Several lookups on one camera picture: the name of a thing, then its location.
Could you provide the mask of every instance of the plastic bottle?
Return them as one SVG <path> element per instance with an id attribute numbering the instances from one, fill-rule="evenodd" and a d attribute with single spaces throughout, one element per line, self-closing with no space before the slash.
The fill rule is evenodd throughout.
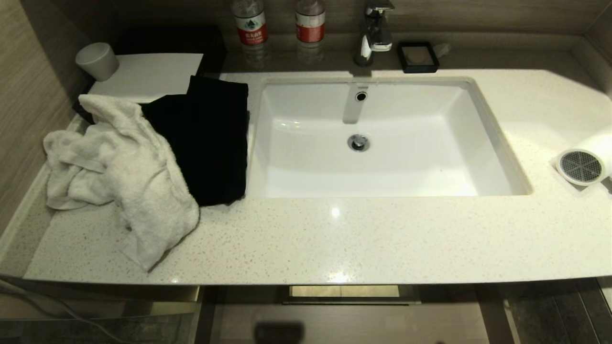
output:
<path id="1" fill-rule="evenodd" d="M 233 0 L 231 12 L 236 20 L 247 64 L 263 68 L 271 59 L 263 0 Z"/>
<path id="2" fill-rule="evenodd" d="M 325 3 L 323 0 L 296 0 L 297 59 L 313 64 L 323 59 Z"/>

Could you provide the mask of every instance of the white cup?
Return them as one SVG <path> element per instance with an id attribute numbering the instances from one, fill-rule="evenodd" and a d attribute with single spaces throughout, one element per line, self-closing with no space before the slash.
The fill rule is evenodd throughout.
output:
<path id="1" fill-rule="evenodd" d="M 108 80 L 119 68 L 119 60 L 108 43 L 92 43 L 79 51 L 76 64 L 97 81 Z"/>

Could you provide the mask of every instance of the crumpled towel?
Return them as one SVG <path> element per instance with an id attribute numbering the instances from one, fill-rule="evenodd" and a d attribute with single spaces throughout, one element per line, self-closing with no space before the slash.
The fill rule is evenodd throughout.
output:
<path id="1" fill-rule="evenodd" d="M 170 145 L 138 104 L 104 95 L 81 95 L 79 101 L 101 121 L 85 135 L 58 130 L 45 137 L 47 205 L 76 209 L 117 202 L 132 229 L 121 250 L 148 271 L 197 226 L 200 209 Z"/>

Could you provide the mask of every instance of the chrome faucet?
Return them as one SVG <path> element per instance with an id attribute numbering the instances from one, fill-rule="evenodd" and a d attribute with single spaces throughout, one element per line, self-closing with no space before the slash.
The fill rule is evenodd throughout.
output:
<path id="1" fill-rule="evenodd" d="M 366 0 L 359 49 L 354 57 L 357 65 L 365 67 L 372 64 L 372 53 L 375 51 L 391 50 L 393 43 L 385 12 L 393 9 L 395 6 L 389 0 Z"/>

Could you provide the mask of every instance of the black cloth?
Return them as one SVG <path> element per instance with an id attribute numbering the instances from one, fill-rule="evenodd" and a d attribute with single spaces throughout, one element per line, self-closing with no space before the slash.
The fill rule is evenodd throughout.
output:
<path id="1" fill-rule="evenodd" d="M 168 140 L 200 206 L 230 204 L 247 185 L 248 85 L 191 77 L 187 94 L 142 105 Z"/>

